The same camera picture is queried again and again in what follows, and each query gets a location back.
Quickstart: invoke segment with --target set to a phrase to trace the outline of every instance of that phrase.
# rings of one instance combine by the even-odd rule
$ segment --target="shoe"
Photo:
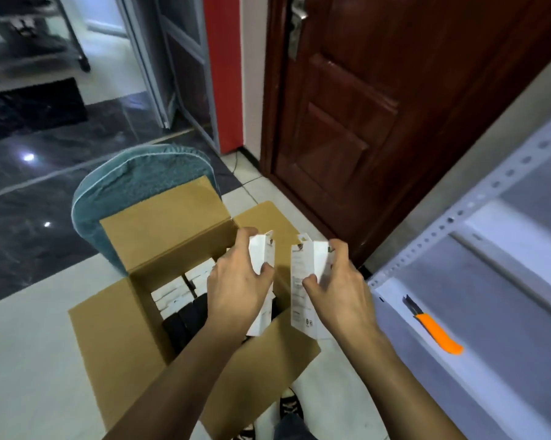
[[[253,423],[239,432],[233,440],[255,440],[255,426],[253,426]]]
[[[302,406],[298,396],[291,390],[291,388],[287,388],[279,398],[279,417],[280,419],[283,419],[290,413],[297,414],[298,417],[304,420],[304,412],[302,411]]]

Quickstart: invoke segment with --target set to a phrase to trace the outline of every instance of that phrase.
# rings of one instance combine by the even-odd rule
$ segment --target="door mat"
[[[0,139],[86,120],[88,113],[73,78],[0,93]]]

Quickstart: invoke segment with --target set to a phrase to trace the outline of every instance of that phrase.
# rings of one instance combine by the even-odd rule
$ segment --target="brown door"
[[[362,262],[551,59],[551,0],[303,9],[268,171]]]

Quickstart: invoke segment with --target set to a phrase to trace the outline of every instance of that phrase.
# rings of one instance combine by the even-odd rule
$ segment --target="door lock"
[[[292,30],[289,32],[288,42],[288,57],[292,60],[296,60],[298,57],[298,47],[300,46],[300,36],[302,35],[302,23],[308,18],[308,13],[297,6],[296,3],[292,4]]]

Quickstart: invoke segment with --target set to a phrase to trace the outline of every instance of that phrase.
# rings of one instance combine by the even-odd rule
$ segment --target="person's left hand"
[[[265,302],[274,277],[274,268],[264,263],[257,275],[251,266],[249,238],[257,229],[244,227],[222,258],[216,261],[207,281],[207,324],[242,341]]]

